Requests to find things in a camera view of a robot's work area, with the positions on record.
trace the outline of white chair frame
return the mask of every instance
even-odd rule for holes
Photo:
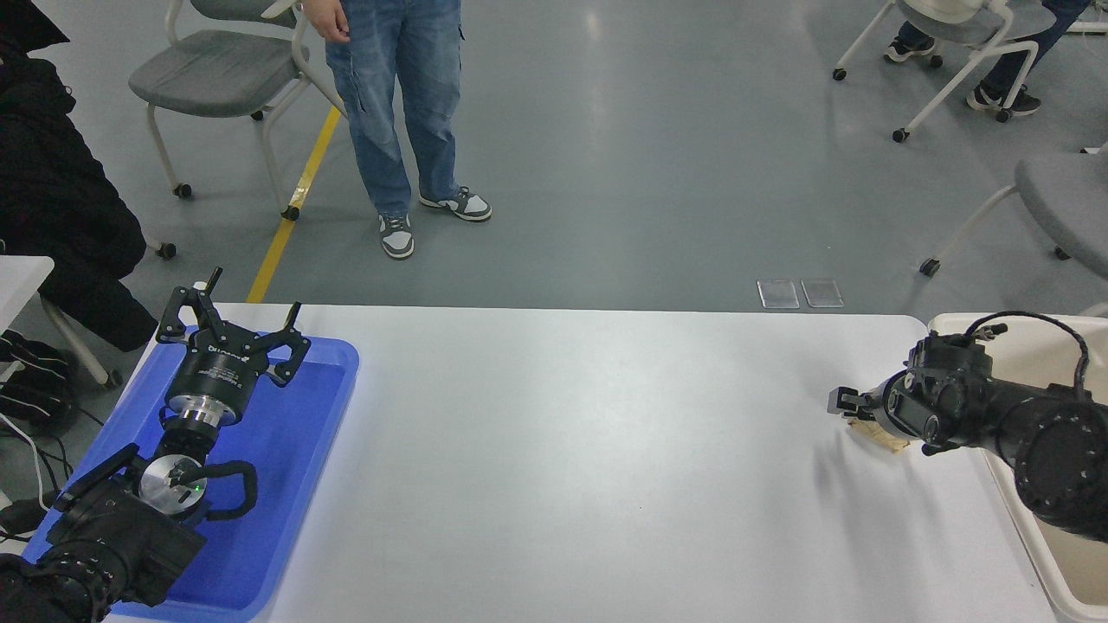
[[[976,68],[978,64],[981,64],[983,60],[991,57],[999,57],[1002,54],[1007,54],[1010,52],[1026,51],[1027,59],[1019,68],[1019,73],[1016,76],[1016,81],[1012,84],[1012,89],[1008,90],[1008,95],[1004,99],[1003,110],[1001,110],[1001,112],[996,114],[996,120],[999,121],[1001,123],[1004,123],[1009,119],[1012,119],[1012,111],[1010,111],[1012,104],[1016,101],[1016,95],[1019,94],[1019,88],[1023,86],[1024,80],[1027,79],[1027,73],[1030,71],[1032,64],[1035,62],[1035,57],[1038,55],[1038,43],[1034,41],[1014,41],[1010,43],[1004,42],[1008,35],[1008,31],[1012,29],[1013,22],[1015,21],[1015,16],[1013,14],[1012,9],[1007,7],[1007,3],[1008,3],[1007,0],[987,0],[987,2],[985,3],[985,9],[999,16],[1004,20],[1003,25],[983,45],[981,45],[979,48],[972,48],[972,51],[970,52],[970,58],[966,61],[965,67],[963,67],[962,70],[957,74],[955,74],[954,78],[950,80],[950,82],[946,83],[946,86],[944,86],[942,91],[940,91],[938,94],[936,94],[927,103],[927,105],[925,105],[923,110],[920,111],[920,113],[916,114],[914,119],[912,119],[911,122],[909,122],[907,125],[893,132],[893,141],[897,143],[903,143],[904,141],[906,141],[907,137],[912,134],[912,132],[914,132],[916,127],[919,127],[920,124],[923,123],[923,120],[927,119],[927,116],[932,112],[934,112],[935,108],[937,108],[938,104],[941,104],[943,100],[945,100],[946,96],[951,94],[951,91],[953,91],[958,84],[961,84],[962,81],[965,80],[965,78],[970,74],[970,72],[973,71],[974,68]],[[865,30],[863,30],[862,33],[858,35],[858,39],[855,39],[854,42],[850,45],[850,48],[847,49],[847,52],[843,53],[842,58],[839,59],[839,61],[834,65],[834,70],[831,74],[832,78],[834,78],[834,80],[841,81],[844,78],[847,78],[848,63],[850,63],[850,60],[858,52],[858,49],[861,47],[862,42],[865,41],[870,37],[870,34],[873,33],[873,31],[878,28],[881,21],[884,20],[885,16],[889,14],[889,11],[891,11],[895,4],[896,0],[888,0],[884,3],[884,6],[882,6],[881,9],[878,11],[878,14],[873,18],[873,20],[870,21],[870,24],[865,27]],[[942,47],[943,42],[936,41],[935,51],[933,53],[936,55],[941,54]],[[942,62],[932,63],[932,67],[941,67],[941,65]]]

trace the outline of sneaker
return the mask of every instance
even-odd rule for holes
[[[891,63],[903,63],[904,61],[911,59],[912,57],[926,57],[927,54],[935,51],[935,38],[929,37],[916,47],[910,47],[900,40],[900,37],[893,39],[893,42],[889,44],[885,49],[885,60]]]
[[[470,192],[466,186],[458,188],[458,194],[442,201],[431,201],[420,195],[419,202],[428,207],[444,207],[462,221],[481,223],[492,217],[492,208],[480,195]]]
[[[384,253],[393,259],[403,259],[416,249],[412,241],[412,227],[407,216],[390,218],[380,216],[381,222],[381,247]]]
[[[1007,91],[996,92],[978,83],[973,88],[973,92],[966,95],[966,104],[975,111],[999,112],[1004,105]],[[1038,110],[1043,102],[1038,98],[1027,94],[1027,85],[1024,84],[1016,93],[1016,100],[1012,102],[1012,116],[1027,116]]]

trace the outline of blue tray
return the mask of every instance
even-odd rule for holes
[[[279,359],[287,348],[274,351]],[[150,458],[162,437],[157,413],[177,366],[181,345],[157,345],[136,374],[131,390],[112,412],[74,472],[91,470],[134,441]],[[113,613],[183,623],[239,623],[256,615],[288,561],[308,501],[353,388],[358,351],[346,341],[311,338],[296,378],[284,389],[259,379],[243,421],[219,430],[211,462],[246,460],[258,471],[257,505],[240,519],[203,522],[207,544],[161,605],[117,603]],[[208,481],[213,508],[234,508],[243,498],[242,479]],[[24,556],[38,560],[49,548],[45,535],[60,513],[51,510],[28,544]]]

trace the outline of white table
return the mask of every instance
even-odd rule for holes
[[[218,308],[256,330],[287,310]],[[900,369],[915,319],[305,306],[298,327],[361,368],[258,621],[1055,621],[979,451],[894,456],[825,412]]]
[[[11,325],[53,268],[49,257],[0,255],[0,331]]]

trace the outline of shoelace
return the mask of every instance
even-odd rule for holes
[[[406,225],[406,218],[403,216],[398,216],[396,218],[386,216],[384,217],[384,231],[388,233],[399,232]]]

